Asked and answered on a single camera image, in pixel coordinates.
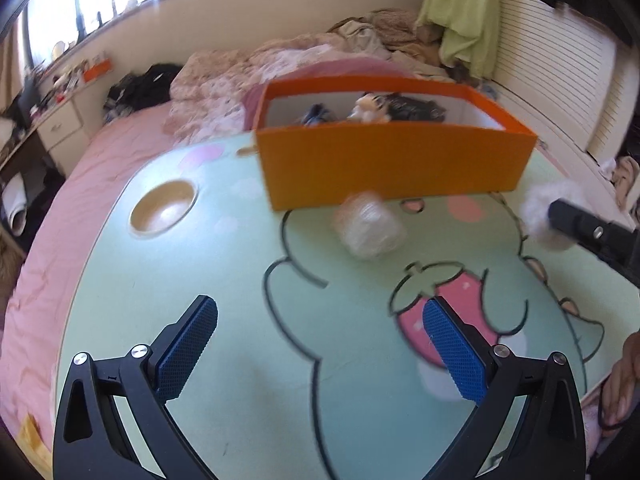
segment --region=orange box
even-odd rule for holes
[[[106,74],[109,70],[111,70],[111,59],[107,58],[103,62],[93,65],[89,70],[84,72],[82,74],[82,79],[84,79],[85,83],[88,83],[89,81]]]
[[[346,116],[362,92],[435,100],[444,123],[392,121],[291,125],[310,104]],[[513,190],[536,135],[472,88],[420,79],[331,76],[265,88],[255,137],[271,207],[338,205],[373,190],[382,198]]]

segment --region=white fluffy object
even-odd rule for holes
[[[613,172],[616,171],[616,166],[616,159],[610,158],[598,166],[598,171],[604,178],[611,180],[613,178]]]
[[[582,188],[573,180],[559,180],[531,187],[520,208],[520,219],[526,234],[551,251],[565,251],[575,244],[571,238],[555,231],[549,224],[549,206],[559,198],[587,211],[591,209]]]

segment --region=pillow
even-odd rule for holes
[[[294,70],[276,79],[300,79],[303,77],[322,77],[331,75],[378,75],[415,78],[415,75],[398,65],[374,57],[354,57],[351,59],[337,59],[321,61],[313,65]],[[242,98],[244,106],[244,130],[254,129],[255,115],[258,112],[260,98],[268,83],[253,86]]]

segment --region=metal screw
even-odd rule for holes
[[[144,357],[147,352],[149,352],[149,348],[146,345],[135,345],[131,349],[131,355],[136,359],[140,359],[141,357]]]
[[[511,353],[511,350],[509,350],[508,346],[505,346],[505,345],[494,346],[494,354],[496,354],[498,357],[502,357],[504,359],[505,357],[509,357],[510,353]]]
[[[76,354],[74,356],[74,364],[75,365],[84,364],[84,362],[86,362],[87,358],[88,358],[87,354],[85,354],[84,352],[80,352],[79,354]]]
[[[565,365],[566,356],[564,354],[561,354],[560,352],[554,352],[554,361],[559,365]]]

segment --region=green curtain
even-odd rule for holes
[[[440,59],[446,66],[460,60],[473,77],[494,72],[500,31],[500,0],[424,0],[420,23],[446,28]]]

